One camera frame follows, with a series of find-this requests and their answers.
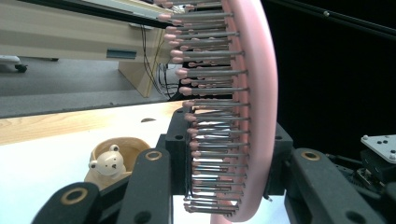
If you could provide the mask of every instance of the pink hairbrush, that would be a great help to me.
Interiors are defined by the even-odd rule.
[[[191,122],[191,195],[188,212],[212,214],[212,223],[246,221],[256,213],[271,166],[277,106],[276,57],[260,0],[157,0],[186,5],[185,14],[161,15],[175,27],[176,74],[185,95],[232,94],[230,100],[184,102]]]

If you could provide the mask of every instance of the gray floor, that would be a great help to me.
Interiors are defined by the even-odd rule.
[[[154,88],[144,98],[118,71],[117,62],[21,58],[25,73],[0,64],[0,118],[165,102]],[[168,71],[168,82],[177,79]]]

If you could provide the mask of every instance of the hairbrush bristle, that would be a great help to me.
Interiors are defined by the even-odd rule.
[[[259,0],[159,0],[186,6],[185,14],[161,15],[175,26],[165,39],[185,95],[231,94],[232,99],[197,99],[191,123],[188,212],[246,221],[262,199],[276,128],[277,77],[272,39]]]

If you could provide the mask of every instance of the caster wheel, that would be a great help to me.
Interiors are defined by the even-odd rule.
[[[19,73],[24,73],[27,70],[27,65],[24,64],[16,64],[15,68],[18,69]]]

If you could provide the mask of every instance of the bear face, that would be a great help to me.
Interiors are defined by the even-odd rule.
[[[119,150],[117,145],[111,146],[109,151],[102,153],[96,161],[90,162],[90,169],[96,170],[101,175],[117,178],[125,172],[123,157]]]

